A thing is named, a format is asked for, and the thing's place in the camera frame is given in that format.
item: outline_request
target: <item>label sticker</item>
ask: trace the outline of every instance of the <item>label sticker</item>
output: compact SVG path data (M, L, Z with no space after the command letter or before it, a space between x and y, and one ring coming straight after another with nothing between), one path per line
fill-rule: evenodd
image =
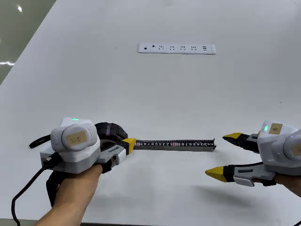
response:
M294 156L301 156L301 144L296 144L292 147Z
M87 141L87 136L84 130L66 136L67 145L74 146Z
M273 123L271 128L269 129L269 134L279 135L282 129L282 124L280 123Z

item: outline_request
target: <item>power strip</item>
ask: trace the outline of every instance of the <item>power strip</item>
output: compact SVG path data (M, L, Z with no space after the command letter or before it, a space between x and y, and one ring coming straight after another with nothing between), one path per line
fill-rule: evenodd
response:
M216 54L215 45L140 43L138 53Z

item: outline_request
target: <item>white table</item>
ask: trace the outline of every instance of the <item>white table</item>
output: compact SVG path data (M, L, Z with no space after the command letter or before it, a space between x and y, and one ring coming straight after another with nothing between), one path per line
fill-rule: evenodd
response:
M0 218L40 168L64 116L111 121L139 139L216 138L213 153L136 150L103 175L85 222L289 226L301 201L282 186L222 183L206 169L259 155L222 140L264 120L301 127L300 0L57 0L0 86ZM140 42L215 44L217 55L138 54ZM50 205L44 173L19 218Z

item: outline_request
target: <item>gray floor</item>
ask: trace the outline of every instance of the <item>gray floor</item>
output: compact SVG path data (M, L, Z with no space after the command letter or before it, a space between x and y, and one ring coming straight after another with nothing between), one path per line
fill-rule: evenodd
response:
M55 0L0 0L0 84Z

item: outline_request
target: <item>human hand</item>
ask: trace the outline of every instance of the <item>human hand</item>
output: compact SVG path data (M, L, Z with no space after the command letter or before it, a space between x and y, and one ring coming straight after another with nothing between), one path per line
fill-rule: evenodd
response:
M79 226L102 171L101 165L95 165L65 178L56 193L54 206L35 226Z
M278 184L284 185L288 190L301 197L301 176L288 176L277 174L274 179Z
M53 208L68 205L84 211L95 193L102 171L101 165L95 165L64 179L56 193Z

